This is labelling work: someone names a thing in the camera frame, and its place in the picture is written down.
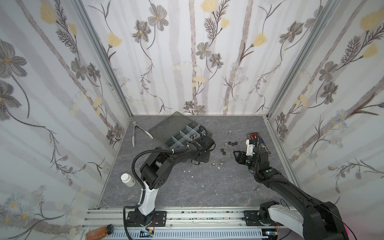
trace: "white bottle cap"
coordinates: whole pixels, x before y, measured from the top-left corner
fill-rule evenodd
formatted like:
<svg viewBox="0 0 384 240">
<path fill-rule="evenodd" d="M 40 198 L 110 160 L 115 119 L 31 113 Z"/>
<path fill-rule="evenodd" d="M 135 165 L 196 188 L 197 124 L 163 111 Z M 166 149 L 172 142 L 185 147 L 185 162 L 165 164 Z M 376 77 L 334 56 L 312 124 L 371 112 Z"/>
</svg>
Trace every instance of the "white bottle cap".
<svg viewBox="0 0 384 240">
<path fill-rule="evenodd" d="M 128 173 L 124 173 L 123 175 L 121 175 L 121 181 L 128 187 L 133 187 L 136 183 L 136 180 Z"/>
</svg>

